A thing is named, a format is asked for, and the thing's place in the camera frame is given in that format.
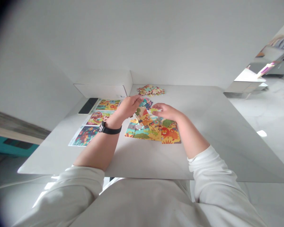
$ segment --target cardboard box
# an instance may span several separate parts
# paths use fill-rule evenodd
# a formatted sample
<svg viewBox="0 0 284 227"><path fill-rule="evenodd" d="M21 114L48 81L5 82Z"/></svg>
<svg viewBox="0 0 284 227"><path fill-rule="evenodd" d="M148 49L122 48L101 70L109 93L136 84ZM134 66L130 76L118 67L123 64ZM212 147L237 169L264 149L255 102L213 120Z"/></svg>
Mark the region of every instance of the cardboard box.
<svg viewBox="0 0 284 227"><path fill-rule="evenodd" d="M129 96L133 80L130 70L93 69L74 85L85 98L122 99Z"/></svg>

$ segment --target right hand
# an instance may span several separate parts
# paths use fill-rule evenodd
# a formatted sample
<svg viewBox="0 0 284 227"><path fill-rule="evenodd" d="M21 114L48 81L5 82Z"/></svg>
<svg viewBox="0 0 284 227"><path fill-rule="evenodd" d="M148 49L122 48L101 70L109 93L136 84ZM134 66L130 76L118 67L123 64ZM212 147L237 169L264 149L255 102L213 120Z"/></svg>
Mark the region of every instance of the right hand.
<svg viewBox="0 0 284 227"><path fill-rule="evenodd" d="M177 121L177 119L183 115L182 112L165 103L156 103L155 105L152 106L152 108L162 110L161 112L153 111L152 112L153 115L158 117L163 117L168 120Z"/></svg>

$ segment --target white long-sleeve shirt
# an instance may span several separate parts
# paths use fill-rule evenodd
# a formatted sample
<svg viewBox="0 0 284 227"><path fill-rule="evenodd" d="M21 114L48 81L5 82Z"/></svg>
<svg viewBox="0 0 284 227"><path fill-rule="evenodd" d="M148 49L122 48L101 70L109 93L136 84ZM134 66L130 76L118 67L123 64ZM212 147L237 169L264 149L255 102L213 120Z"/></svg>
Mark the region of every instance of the white long-sleeve shirt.
<svg viewBox="0 0 284 227"><path fill-rule="evenodd" d="M188 163L196 202L177 180L115 178L99 195L104 172L73 166L15 226L266 226L212 146Z"/></svg>

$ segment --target tiled floor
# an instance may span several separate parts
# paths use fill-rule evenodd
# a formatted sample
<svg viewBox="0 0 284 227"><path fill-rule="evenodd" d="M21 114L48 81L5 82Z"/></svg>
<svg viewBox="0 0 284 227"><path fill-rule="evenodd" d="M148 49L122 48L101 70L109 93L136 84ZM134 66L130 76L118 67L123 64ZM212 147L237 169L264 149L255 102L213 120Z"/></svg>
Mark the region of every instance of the tiled floor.
<svg viewBox="0 0 284 227"><path fill-rule="evenodd" d="M245 100L244 94L226 94L230 102L256 130L264 130L263 140L284 162L284 81L268 78L269 90L256 92ZM17 174L25 158L6 157L0 162L0 185L36 178L38 175ZM0 216L5 226L12 225L26 213L55 178L41 179L0 189ZM269 227L284 227L284 184L239 182Z"/></svg>
<svg viewBox="0 0 284 227"><path fill-rule="evenodd" d="M246 94L224 93L255 131L263 130L262 139L284 163L284 80L266 76L267 90Z"/></svg>

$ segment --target smartphone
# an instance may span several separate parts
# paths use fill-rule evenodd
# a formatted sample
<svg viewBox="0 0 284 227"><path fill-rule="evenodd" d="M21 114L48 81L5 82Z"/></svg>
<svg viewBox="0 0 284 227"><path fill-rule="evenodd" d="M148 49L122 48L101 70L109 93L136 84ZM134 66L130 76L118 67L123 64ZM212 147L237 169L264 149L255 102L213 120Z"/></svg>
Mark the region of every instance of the smartphone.
<svg viewBox="0 0 284 227"><path fill-rule="evenodd" d="M78 114L89 114L98 100L99 98L88 99L88 101L85 103L85 105L82 107Z"/></svg>

